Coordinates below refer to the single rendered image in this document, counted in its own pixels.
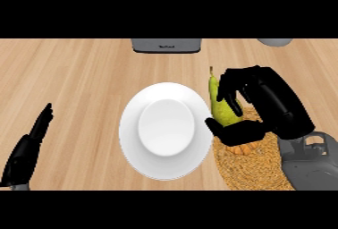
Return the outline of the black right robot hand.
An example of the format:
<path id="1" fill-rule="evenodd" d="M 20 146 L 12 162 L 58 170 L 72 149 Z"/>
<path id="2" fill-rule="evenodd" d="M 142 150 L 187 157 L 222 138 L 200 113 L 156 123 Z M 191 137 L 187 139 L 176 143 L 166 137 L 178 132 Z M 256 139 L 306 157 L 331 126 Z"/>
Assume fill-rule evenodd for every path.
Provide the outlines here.
<path id="1" fill-rule="evenodd" d="M 224 127 L 215 118 L 206 119 L 213 135 L 227 146 L 263 140 L 271 131 L 283 140 L 299 139 L 315 131 L 302 100 L 271 67 L 229 68 L 221 75 L 218 101 L 227 100 L 235 114 L 243 116 L 237 93 L 255 106 L 262 121 L 243 120 Z"/>

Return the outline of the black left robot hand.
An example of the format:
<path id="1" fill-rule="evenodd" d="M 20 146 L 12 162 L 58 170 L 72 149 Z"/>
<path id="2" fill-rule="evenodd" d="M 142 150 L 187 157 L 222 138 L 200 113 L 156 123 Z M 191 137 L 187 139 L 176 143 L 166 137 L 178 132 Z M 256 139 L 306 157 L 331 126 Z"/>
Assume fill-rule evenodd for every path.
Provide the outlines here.
<path id="1" fill-rule="evenodd" d="M 32 132 L 21 137 L 11 153 L 0 187 L 11 188 L 12 185 L 30 183 L 41 155 L 41 147 L 52 120 L 54 109 L 52 104 L 48 104 L 32 127 Z"/>

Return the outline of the green pear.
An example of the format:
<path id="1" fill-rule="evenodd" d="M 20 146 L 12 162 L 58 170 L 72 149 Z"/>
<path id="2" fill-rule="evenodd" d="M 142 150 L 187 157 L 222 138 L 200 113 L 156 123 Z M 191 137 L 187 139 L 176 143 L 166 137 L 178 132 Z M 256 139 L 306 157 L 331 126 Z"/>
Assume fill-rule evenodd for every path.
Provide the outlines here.
<path id="1" fill-rule="evenodd" d="M 244 118 L 235 114 L 227 100 L 218 101 L 219 94 L 219 79 L 215 73 L 210 74 L 209 78 L 209 94 L 212 100 L 212 114 L 216 121 L 224 125 L 229 126 L 240 123 Z"/>

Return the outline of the woven straw placemat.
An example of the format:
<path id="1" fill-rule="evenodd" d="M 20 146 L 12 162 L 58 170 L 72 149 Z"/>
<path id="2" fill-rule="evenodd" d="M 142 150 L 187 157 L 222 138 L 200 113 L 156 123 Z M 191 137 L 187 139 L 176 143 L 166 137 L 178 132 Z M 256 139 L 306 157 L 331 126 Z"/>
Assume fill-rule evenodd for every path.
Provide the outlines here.
<path id="1" fill-rule="evenodd" d="M 294 186 L 283 171 L 278 136 L 246 146 L 228 147 L 215 138 L 213 151 L 221 176 L 232 190 L 293 191 Z"/>

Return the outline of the white oval plate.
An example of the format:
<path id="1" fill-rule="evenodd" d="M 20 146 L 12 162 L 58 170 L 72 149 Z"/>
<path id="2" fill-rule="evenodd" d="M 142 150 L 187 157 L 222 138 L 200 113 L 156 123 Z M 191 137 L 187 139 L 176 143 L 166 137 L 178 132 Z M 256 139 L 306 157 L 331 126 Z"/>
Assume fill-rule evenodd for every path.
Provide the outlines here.
<path id="1" fill-rule="evenodd" d="M 203 164 L 213 134 L 206 100 L 185 85 L 160 82 L 139 91 L 120 118 L 120 147 L 135 170 L 170 181 Z"/>

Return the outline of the pale grey round object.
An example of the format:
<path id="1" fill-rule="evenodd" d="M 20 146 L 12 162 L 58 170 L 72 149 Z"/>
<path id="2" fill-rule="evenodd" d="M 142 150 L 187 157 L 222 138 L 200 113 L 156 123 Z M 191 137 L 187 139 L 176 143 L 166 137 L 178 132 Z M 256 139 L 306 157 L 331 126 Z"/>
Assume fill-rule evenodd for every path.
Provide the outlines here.
<path id="1" fill-rule="evenodd" d="M 260 38 L 259 41 L 269 47 L 286 47 L 291 42 L 291 38 Z"/>

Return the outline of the grey appliance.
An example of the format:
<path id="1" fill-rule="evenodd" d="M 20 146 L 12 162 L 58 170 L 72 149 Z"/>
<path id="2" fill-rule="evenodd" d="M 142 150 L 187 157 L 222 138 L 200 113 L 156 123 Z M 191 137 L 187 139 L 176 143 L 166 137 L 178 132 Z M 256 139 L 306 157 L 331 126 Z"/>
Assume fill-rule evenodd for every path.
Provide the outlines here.
<path id="1" fill-rule="evenodd" d="M 136 53 L 191 54 L 201 50 L 201 38 L 134 38 L 132 48 Z"/>

